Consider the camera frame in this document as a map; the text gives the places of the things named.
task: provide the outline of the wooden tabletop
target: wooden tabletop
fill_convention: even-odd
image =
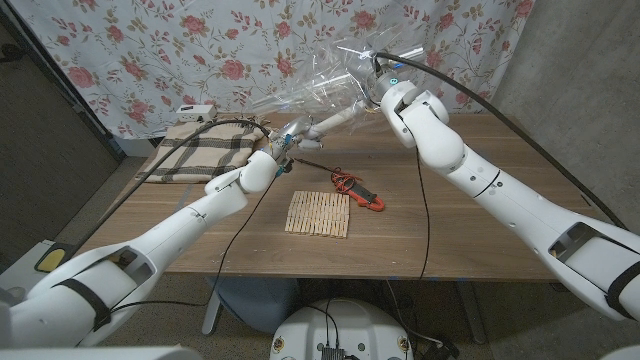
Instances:
[[[279,127],[292,117],[278,114],[270,120]],[[274,182],[233,243],[224,275],[417,279],[428,248],[426,279],[554,279],[521,240],[423,166],[431,219],[428,237],[415,149],[404,148],[380,115],[366,121],[370,124],[352,135],[343,129],[327,136],[319,152],[292,151],[291,156],[360,176],[362,185],[385,202],[385,210],[374,212],[351,200],[346,239],[285,233],[294,191],[335,191],[329,172],[295,163],[291,173]],[[595,216],[569,181],[493,116],[452,115],[450,126],[477,153],[549,200]],[[204,184],[143,184],[81,252],[135,238],[204,195]],[[215,274],[225,247],[259,197],[248,195],[242,211],[207,231],[168,271]]]

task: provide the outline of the white fabric backdrop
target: white fabric backdrop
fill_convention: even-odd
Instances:
[[[287,88],[314,45],[375,29],[392,0],[11,0],[114,135],[163,136],[181,104],[247,109]],[[403,1],[426,63],[490,98],[534,0]],[[452,112],[479,110],[432,79]]]

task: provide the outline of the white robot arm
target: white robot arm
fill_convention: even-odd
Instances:
[[[10,347],[74,347],[99,343],[147,298],[160,275],[211,226],[247,204],[245,193],[264,192],[279,169],[263,151],[242,168],[218,176],[207,195],[143,235],[88,251],[47,275],[25,301],[9,309]]]
[[[480,157],[437,97],[392,80],[381,108],[406,147],[518,235],[567,288],[609,316],[640,319],[640,237],[564,209]]]

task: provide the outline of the plaid cloth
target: plaid cloth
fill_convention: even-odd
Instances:
[[[242,120],[259,122],[262,119],[251,117],[242,118]],[[167,136],[158,145],[156,157],[144,172],[138,173],[137,178],[146,174],[171,148],[202,126],[204,126],[202,123],[188,122],[178,123],[169,128]],[[260,129],[242,124],[215,126],[176,150],[145,182],[209,181],[218,175],[244,166],[253,151],[254,142],[263,136]]]

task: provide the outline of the black cable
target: black cable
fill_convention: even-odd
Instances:
[[[424,254],[424,264],[422,264],[422,272],[418,280],[422,280],[424,270],[427,268],[427,259],[429,258],[429,245],[431,244],[431,216],[429,215],[429,204],[427,204],[427,195],[424,192],[424,183],[422,182],[422,171],[420,170],[420,152],[416,146],[416,159],[418,161],[418,176],[420,177],[420,189],[422,190],[422,201],[424,201],[424,210],[427,213],[427,251]]]
[[[327,300],[327,306],[325,308],[325,313],[324,313],[324,322],[327,324],[327,346],[329,346],[329,319],[327,319],[327,317],[329,316],[329,304],[331,303],[331,297],[329,298],[329,300]],[[338,335],[336,334],[336,349],[340,348],[340,343],[338,343]]]
[[[215,290],[216,290],[216,284],[218,284],[218,279],[220,278],[220,273],[222,272],[222,265],[224,264],[224,259],[227,257],[227,253],[229,252],[229,248],[231,248],[231,244],[233,244],[233,241],[238,237],[238,235],[240,235],[240,232],[244,229],[244,227],[247,226],[247,223],[249,223],[249,220],[251,220],[251,217],[253,216],[253,214],[258,209],[258,206],[262,202],[262,199],[264,199],[265,195],[267,195],[267,192],[269,192],[269,189],[271,189],[271,185],[273,185],[273,182],[275,180],[276,180],[276,178],[273,178],[273,180],[271,180],[271,183],[269,184],[269,187],[267,187],[267,190],[264,191],[264,193],[260,197],[260,200],[258,200],[258,203],[253,208],[253,211],[251,211],[251,214],[249,214],[249,217],[247,217],[247,220],[244,222],[244,224],[242,224],[242,226],[236,232],[236,234],[233,235],[233,238],[231,238],[231,241],[229,241],[229,244],[227,245],[227,248],[224,250],[224,255],[222,255],[222,260],[220,260],[220,267],[218,268],[218,272],[216,273],[216,279],[213,282],[213,287],[211,289],[211,295],[209,297],[211,297],[213,295],[213,293],[215,292]],[[173,300],[145,300],[145,301],[137,301],[137,302],[133,302],[133,303],[128,303],[128,304],[124,304],[124,305],[121,305],[121,306],[117,306],[117,307],[111,309],[110,313],[113,314],[116,311],[131,307],[131,306],[145,305],[145,304],[174,304],[174,305],[185,305],[185,306],[200,307],[200,306],[208,305],[209,301],[207,301],[205,303],[202,303],[202,304],[197,304],[197,303],[188,303],[188,302],[173,301]]]
[[[567,170],[564,166],[562,166],[562,164],[560,164],[553,156],[551,156],[551,154],[549,154],[544,148],[542,148],[542,146],[540,146],[537,142],[535,142],[535,140],[533,140],[529,135],[527,135],[527,133],[525,133],[522,129],[520,129],[517,125],[515,125],[511,120],[509,120],[506,116],[504,116],[504,114],[502,114],[498,109],[496,109],[493,105],[491,105],[491,103],[489,103],[488,101],[480,97],[480,95],[476,94],[475,92],[468,89],[467,87],[460,84],[459,82],[451,79],[447,75],[433,68],[430,68],[422,63],[405,59],[400,56],[384,53],[384,52],[376,53],[374,56],[397,61],[399,63],[403,63],[405,65],[409,65],[416,69],[422,70],[446,82],[447,84],[453,86],[455,89],[463,92],[464,94],[468,95],[471,99],[475,100],[478,104],[480,104],[482,107],[487,109],[495,117],[500,119],[502,123],[504,123],[509,129],[511,129],[514,133],[516,133],[516,135],[518,135],[520,138],[522,138],[522,140],[524,140],[527,144],[529,144],[529,146],[531,146],[535,151],[537,151],[540,155],[542,155],[542,157],[544,157],[545,160],[547,160],[562,175],[564,175],[564,177],[567,178],[567,180],[571,181],[573,185],[575,185],[580,191],[582,191],[583,194],[585,194],[589,199],[591,199],[591,201],[593,201],[593,203],[597,207],[599,207],[600,210],[602,210],[602,212],[605,213],[605,215],[607,215],[607,217],[609,217],[609,219],[611,219],[611,221],[613,221],[614,224],[616,224],[616,226],[622,229],[628,230],[625,224],[616,216],[616,214],[611,209],[609,209],[609,207],[605,205],[605,203],[602,202],[602,200],[600,200],[591,190],[589,190],[589,188],[587,188],[584,184],[582,184],[580,180],[578,180],[575,176],[573,176],[573,174],[571,174],[569,170]]]
[[[315,307],[315,306],[313,306],[313,305],[305,305],[304,307],[308,307],[308,308],[311,308],[311,309],[318,310],[318,311],[320,311],[321,313],[324,313],[324,314],[325,314],[325,316],[328,316],[328,317],[329,317],[329,319],[331,319],[331,321],[333,322],[333,327],[336,329],[336,349],[337,349],[337,348],[338,348],[338,345],[337,345],[337,344],[339,344],[339,342],[338,342],[338,325],[336,325],[336,321],[333,319],[333,316],[331,316],[331,314],[329,314],[329,312],[324,311],[324,310],[322,310],[322,309],[320,309],[320,308],[317,308],[317,307]],[[328,343],[329,343],[329,335],[327,335],[327,344],[328,344]]]
[[[239,120],[239,119],[234,119],[234,120],[220,120],[220,121],[216,121],[210,124],[206,124],[204,126],[202,126],[201,128],[199,128],[198,130],[196,130],[193,134],[187,136],[184,140],[180,141],[178,144],[176,144],[173,148],[171,148],[162,158],[160,158],[160,160],[158,160],[155,165],[153,165],[151,167],[151,169],[149,169],[149,171],[147,171],[146,174],[144,174],[139,180],[138,182],[135,183],[135,185],[133,185],[133,187],[131,189],[129,189],[129,191],[127,191],[127,193],[120,198],[120,200],[118,200],[118,202],[113,205],[104,215],[102,215],[102,217],[100,218],[100,220],[98,220],[98,222],[91,228],[91,230],[89,230],[89,232],[87,232],[87,234],[78,242],[78,244],[76,244],[76,246],[73,247],[73,249],[71,251],[68,252],[68,256],[67,256],[67,260],[71,259],[71,257],[78,252],[78,250],[80,250],[80,248],[82,247],[82,245],[84,245],[87,240],[89,240],[89,238],[95,234],[96,231],[98,231],[98,229],[104,225],[104,223],[109,219],[109,217],[111,217],[111,215],[113,215],[113,213],[116,212],[116,210],[118,210],[118,208],[129,198],[129,196],[131,196],[131,194],[133,194],[139,187],[140,185],[142,185],[142,183],[145,182],[145,180],[147,180],[149,178],[149,176],[151,176],[157,169],[158,167],[160,167],[160,165],[162,165],[163,162],[165,162],[169,156],[173,155],[174,152],[176,152],[176,150],[178,150],[181,146],[183,146],[184,144],[186,144],[187,142],[189,142],[191,139],[195,138],[196,136],[202,134],[203,132],[218,126],[218,125],[224,125],[224,124],[244,124],[244,125],[249,125],[249,126],[255,126],[257,128],[259,128],[262,133],[269,137],[269,130],[267,130],[267,128],[265,128],[264,126],[250,121],[250,120]]]

